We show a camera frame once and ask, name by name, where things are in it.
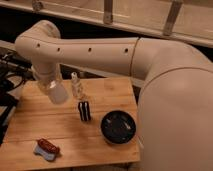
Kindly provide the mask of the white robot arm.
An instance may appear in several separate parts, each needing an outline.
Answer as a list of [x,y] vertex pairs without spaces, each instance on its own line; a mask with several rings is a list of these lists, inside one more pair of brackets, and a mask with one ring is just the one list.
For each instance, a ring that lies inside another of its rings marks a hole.
[[15,40],[48,85],[56,65],[130,76],[142,83],[138,140],[142,171],[213,171],[213,62],[193,46],[153,38],[63,39],[41,20]]

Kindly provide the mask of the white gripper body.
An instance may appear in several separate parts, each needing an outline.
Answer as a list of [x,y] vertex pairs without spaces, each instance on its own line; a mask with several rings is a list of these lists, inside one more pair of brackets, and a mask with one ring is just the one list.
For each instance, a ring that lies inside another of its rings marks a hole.
[[57,84],[62,82],[62,75],[58,65],[49,73],[40,73],[34,67],[31,67],[31,70],[42,93],[49,93],[52,88],[55,88]]

